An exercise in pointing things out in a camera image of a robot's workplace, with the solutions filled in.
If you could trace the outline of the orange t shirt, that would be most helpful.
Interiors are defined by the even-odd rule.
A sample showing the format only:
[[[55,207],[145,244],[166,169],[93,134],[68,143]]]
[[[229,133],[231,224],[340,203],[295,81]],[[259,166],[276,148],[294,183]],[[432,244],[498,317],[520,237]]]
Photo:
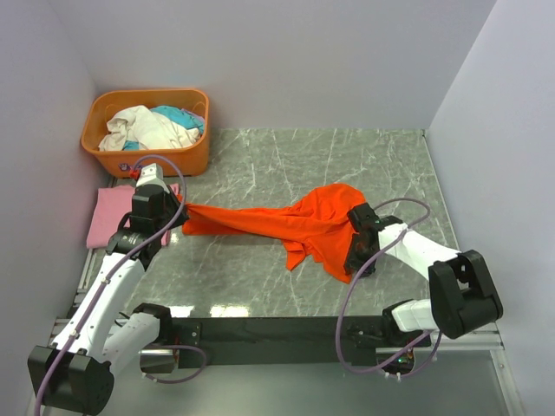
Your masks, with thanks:
[[[285,267],[294,270],[308,256],[336,280],[350,283],[344,268],[352,235],[348,212],[366,202],[363,193],[347,184],[320,186],[294,205],[282,208],[226,209],[187,203],[189,219],[182,225],[188,236],[253,234],[281,241]]]

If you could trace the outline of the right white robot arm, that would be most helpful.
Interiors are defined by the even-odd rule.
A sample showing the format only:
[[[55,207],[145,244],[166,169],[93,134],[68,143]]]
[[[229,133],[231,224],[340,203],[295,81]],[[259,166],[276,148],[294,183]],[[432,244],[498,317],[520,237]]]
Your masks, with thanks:
[[[411,335],[438,330],[455,340],[503,316],[500,296],[478,251],[442,246],[395,216],[378,217],[368,204],[351,209],[348,219],[354,234],[344,269],[354,282],[373,274],[377,259],[389,255],[416,271],[429,288],[428,299],[385,308],[369,330],[351,327],[357,337],[399,346]]]

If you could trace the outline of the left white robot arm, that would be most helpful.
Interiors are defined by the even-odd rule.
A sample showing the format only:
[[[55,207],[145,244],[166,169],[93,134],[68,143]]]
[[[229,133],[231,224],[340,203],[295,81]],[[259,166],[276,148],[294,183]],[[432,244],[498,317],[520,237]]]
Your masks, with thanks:
[[[170,309],[150,303],[137,307],[122,327],[112,328],[160,250],[163,234],[187,219],[181,198],[159,180],[138,183],[131,206],[73,317],[47,347],[36,346],[29,355],[35,414],[45,406],[99,414],[116,376],[135,355],[148,345],[163,348],[174,340]]]

